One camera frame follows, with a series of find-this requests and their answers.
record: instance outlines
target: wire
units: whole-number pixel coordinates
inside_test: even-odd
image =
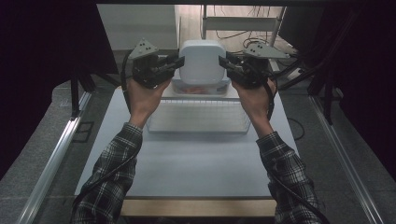
[[[202,5],[201,8],[199,10],[199,33],[201,34],[201,39],[204,39],[204,37],[202,36]]]
[[[131,113],[131,108],[130,108],[130,105],[129,105],[129,95],[128,95],[128,92],[127,92],[128,87],[127,87],[127,84],[126,84],[127,76],[126,76],[126,72],[125,72],[125,67],[126,67],[126,63],[128,62],[128,57],[132,53],[132,51],[134,51],[134,50],[130,49],[130,50],[128,50],[126,52],[126,54],[125,54],[125,56],[123,58],[123,61],[122,61],[122,67],[121,67],[121,73],[120,73],[122,92],[123,92],[123,95],[124,95],[124,98],[125,98],[125,102],[126,102],[126,104],[128,106],[128,110],[129,110],[130,113]]]
[[[243,50],[238,50],[238,51],[229,51],[231,54],[239,54],[244,52]]]
[[[305,136],[305,128],[304,128],[303,124],[300,123],[297,119],[288,118],[288,120],[296,122],[301,127],[301,130],[303,132],[300,136],[295,137],[294,141],[298,141],[298,140],[302,139]]]
[[[308,210],[310,210],[315,216],[317,216],[320,220],[323,221],[325,224],[330,224],[330,221],[316,208],[314,207],[311,203],[309,203],[307,200],[303,199],[300,195],[296,194],[294,191],[289,189],[287,186],[285,186],[282,181],[274,175],[273,170],[270,170],[268,167],[265,167],[267,170],[267,173],[275,180],[275,182],[282,188],[284,189],[287,193],[290,194],[291,197],[296,199],[299,203],[301,203],[303,206],[305,206]]]
[[[259,13],[260,13],[260,8],[262,8],[261,6],[259,6],[259,9],[257,10],[257,14],[256,17],[259,17]]]
[[[250,31],[250,34],[248,34],[247,39],[251,38],[251,34],[253,33],[253,31]]]
[[[84,197],[91,191],[93,191],[94,188],[99,186],[100,184],[103,184],[106,180],[108,180],[111,176],[113,176],[120,168],[128,164],[132,159],[134,159],[137,156],[137,153],[139,153],[139,150],[137,150],[130,158],[128,158],[126,161],[121,163],[118,167],[116,167],[114,170],[108,172],[106,175],[103,175],[101,178],[97,179],[95,182],[93,182],[87,189],[82,191],[77,198],[73,201],[73,210],[76,209],[76,205],[80,203]]]
[[[244,42],[242,43],[242,45],[244,46],[245,49],[247,49],[250,44],[258,43],[258,42],[268,43],[264,39],[257,38],[257,37],[251,37],[251,38],[245,39]]]
[[[214,16],[216,16],[216,5],[213,6],[213,14],[214,14]],[[216,36],[218,37],[218,39],[222,40],[222,39],[228,39],[228,38],[236,37],[236,36],[245,34],[245,33],[247,33],[247,32],[248,32],[248,31],[244,31],[244,32],[241,32],[241,33],[236,34],[236,35],[219,36],[218,30],[216,30]]]
[[[268,7],[267,18],[270,17],[270,10],[271,10],[271,7]],[[267,40],[268,40],[268,32],[265,31],[265,41],[268,42]]]
[[[250,13],[253,12],[251,15],[254,16],[254,11],[255,10],[256,10],[256,6],[253,6],[247,15],[250,15]]]

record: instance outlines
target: hand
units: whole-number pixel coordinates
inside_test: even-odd
[[[259,137],[272,133],[274,130],[267,118],[269,98],[263,86],[258,89],[245,89],[236,82],[232,82],[233,87],[238,92],[241,105],[250,118],[253,127]],[[273,94],[276,92],[276,85],[268,79],[268,85]]]
[[[129,122],[139,128],[143,128],[149,116],[160,104],[163,91],[169,86],[170,82],[171,79],[163,82],[155,89],[147,89],[131,78],[128,81],[128,95],[131,106]]]

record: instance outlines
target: metal rail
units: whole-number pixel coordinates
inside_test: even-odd
[[[84,109],[91,98],[91,94],[88,92],[84,92],[80,101],[80,114],[77,118],[73,120],[69,120],[67,123],[64,132],[61,135],[61,138],[58,141],[55,149],[52,152],[52,155],[47,162],[46,167],[41,173],[41,176],[38,178],[37,183],[35,184],[35,188],[33,189],[29,199],[27,200],[20,216],[17,219],[16,223],[32,223],[35,220],[35,215],[40,208],[49,188],[52,183],[53,178],[55,177],[59,166],[64,159],[64,154],[66,153],[70,142],[73,138],[73,134],[76,131],[77,126],[81,121],[81,115],[84,112]]]
[[[383,219],[378,213],[378,209],[372,196],[370,195],[370,192],[361,181],[361,177],[358,175],[358,172],[353,166],[352,161],[348,157],[347,152],[344,149],[344,146],[341,143],[340,139],[338,138],[335,129],[333,128],[333,126],[328,124],[327,120],[322,114],[323,108],[320,104],[319,98],[317,96],[309,96],[309,100],[311,101],[312,105],[315,108],[315,111],[317,112],[320,123],[322,124],[325,133],[329,137],[329,140],[332,143],[332,147],[334,148],[335,153],[337,154],[337,157],[341,163],[341,166],[346,173],[346,177],[348,178],[351,187],[355,191],[361,203],[361,207],[363,208],[364,213],[368,217],[370,223],[384,223]]]

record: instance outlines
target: gray floor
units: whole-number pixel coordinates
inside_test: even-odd
[[[287,50],[285,45],[282,46],[279,47]],[[114,91],[113,86],[101,78],[93,77],[98,88],[92,94],[82,121],[87,122],[86,125],[89,125],[88,122],[92,124],[92,134],[86,142],[74,142],[70,145],[37,213],[35,223],[68,223],[75,187]],[[279,80],[280,83],[285,81],[285,77]],[[282,91],[280,95],[287,116],[298,120],[304,126],[304,137],[296,141],[296,144],[307,165],[307,172],[315,182],[321,207],[331,223],[370,223],[318,120],[314,107],[309,102],[306,93],[308,83],[309,79]],[[69,83],[54,89],[52,104],[47,114],[21,155],[1,180],[0,223],[15,223],[21,214],[70,118],[70,101]],[[332,119],[333,127],[373,197],[384,223],[396,223],[395,181],[346,119],[336,102],[332,105]],[[301,127],[292,120],[290,127],[295,137],[302,134]],[[84,140],[85,137],[85,133],[76,134],[75,140]]]

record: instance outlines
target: black cable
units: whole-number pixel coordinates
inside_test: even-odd
[[[248,37],[247,37],[247,39],[250,39],[251,38],[251,34],[253,33],[253,31],[250,31],[250,34],[248,34]]]
[[[254,16],[254,11],[256,10],[256,6],[253,6],[252,9],[249,11],[249,13],[247,15],[250,15],[251,12],[253,12],[253,16]]]
[[[236,37],[236,36],[245,34],[245,33],[247,33],[247,32],[249,32],[249,31],[244,31],[244,32],[238,33],[238,34],[236,34],[236,35],[229,35],[229,36],[224,36],[224,37],[218,35],[218,38],[219,38],[219,39],[228,39],[228,38],[232,38],[232,37]]]
[[[238,56],[237,54],[244,52],[243,50],[238,50],[238,51],[229,51],[231,54],[235,54],[236,56]]]
[[[259,9],[257,10],[256,17],[259,17],[259,14],[260,14],[260,8],[262,8],[262,7],[261,7],[261,6],[259,6]]]
[[[268,7],[267,18],[270,17],[270,10],[271,10],[271,7]],[[267,31],[265,31],[265,42],[268,42],[268,32]]]
[[[225,16],[225,12],[223,11],[222,6],[220,6],[220,10],[223,13],[223,15]]]
[[[201,34],[201,39],[204,39],[204,37],[202,36],[202,5],[199,9],[199,32]]]
[[[268,167],[265,167],[265,169],[267,170],[267,173],[275,180],[275,182],[287,193],[289,193],[291,197],[293,197],[295,200],[297,200],[299,203],[305,206],[309,211],[315,214],[315,216],[317,216],[320,220],[322,220],[324,224],[330,224],[329,219],[327,219],[323,215],[323,213],[321,213],[316,207],[314,207],[307,200],[303,199],[300,195],[296,194],[294,191],[292,191],[286,185],[284,185],[282,181],[279,178],[277,178],[276,175],[274,175],[273,170],[269,169]]]
[[[84,189],[84,191],[82,191],[77,198],[73,201],[73,213],[75,212],[76,209],[76,205],[78,203],[80,203],[85,196],[87,196],[87,194],[89,192],[91,192],[94,188],[96,188],[97,186],[99,186],[100,184],[104,183],[105,181],[107,181],[111,176],[113,176],[118,170],[120,170],[123,166],[125,166],[126,164],[128,164],[128,162],[130,162],[132,159],[134,159],[137,156],[137,153],[139,153],[139,150],[136,151],[136,153],[134,153],[134,155],[132,155],[130,158],[128,158],[126,161],[124,161],[123,163],[121,163],[119,166],[117,166],[115,169],[113,169],[112,171],[108,172],[106,175],[103,175],[102,177],[100,177],[99,179],[97,179],[95,182],[93,182],[87,189]]]
[[[250,37],[250,38],[245,39],[244,42],[242,43],[242,45],[244,46],[245,49],[247,49],[248,46],[249,46],[250,44],[258,43],[258,42],[267,43],[267,42],[265,42],[264,39],[257,38],[257,37]]]
[[[123,61],[122,61],[122,67],[121,67],[121,73],[120,73],[122,93],[124,95],[125,102],[126,102],[126,104],[128,106],[128,110],[129,110],[130,113],[131,113],[131,108],[130,108],[130,105],[129,105],[129,95],[128,95],[128,92],[127,92],[128,87],[127,87],[127,84],[126,84],[126,78],[127,77],[126,77],[125,67],[126,67],[126,63],[128,62],[128,57],[132,53],[132,51],[134,51],[134,50],[130,49],[130,50],[128,50],[126,52],[126,54],[125,54],[125,56],[123,58]]]
[[[288,120],[292,120],[292,121],[296,122],[301,127],[301,130],[303,131],[303,133],[300,136],[294,138],[294,141],[302,139],[305,135],[305,128],[304,128],[303,124],[300,123],[297,119],[288,118]]]
[[[297,60],[296,60],[294,63],[292,63],[290,66],[286,67],[286,68],[283,69],[282,71],[275,72],[275,73],[274,73],[274,76],[275,76],[276,78],[282,77],[282,76],[284,76],[284,75],[290,73],[293,69],[297,68],[297,66],[299,66],[300,63],[301,63],[301,59],[297,58]]]

